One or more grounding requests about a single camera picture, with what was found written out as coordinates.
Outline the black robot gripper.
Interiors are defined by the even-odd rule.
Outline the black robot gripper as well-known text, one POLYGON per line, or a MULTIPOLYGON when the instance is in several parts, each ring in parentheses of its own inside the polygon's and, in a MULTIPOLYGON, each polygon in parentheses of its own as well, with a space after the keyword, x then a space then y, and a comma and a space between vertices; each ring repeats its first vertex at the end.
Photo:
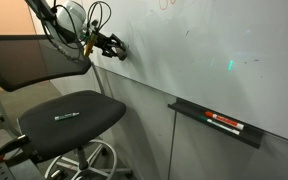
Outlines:
POLYGON ((95 47, 102 50, 103 56, 118 58, 116 48, 119 46, 121 49, 126 49, 125 43, 115 34, 107 37, 100 32, 93 32, 93 35, 96 37, 95 47))

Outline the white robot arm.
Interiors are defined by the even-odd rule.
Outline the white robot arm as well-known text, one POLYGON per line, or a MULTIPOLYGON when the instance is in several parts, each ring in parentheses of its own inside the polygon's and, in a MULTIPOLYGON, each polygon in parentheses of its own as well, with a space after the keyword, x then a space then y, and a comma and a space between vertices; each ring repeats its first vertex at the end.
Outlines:
POLYGON ((111 7, 106 2, 95 1, 88 11, 73 0, 67 0, 64 4, 57 4, 56 0, 53 0, 53 6, 46 0, 25 0, 25 2, 40 20, 50 43, 64 56, 75 60, 75 57, 53 39, 71 49, 73 49, 72 43, 80 43, 78 50, 85 57, 97 47, 102 50, 103 56, 117 57, 121 61, 126 59, 124 42, 114 34, 107 37, 100 32, 112 15, 111 7))

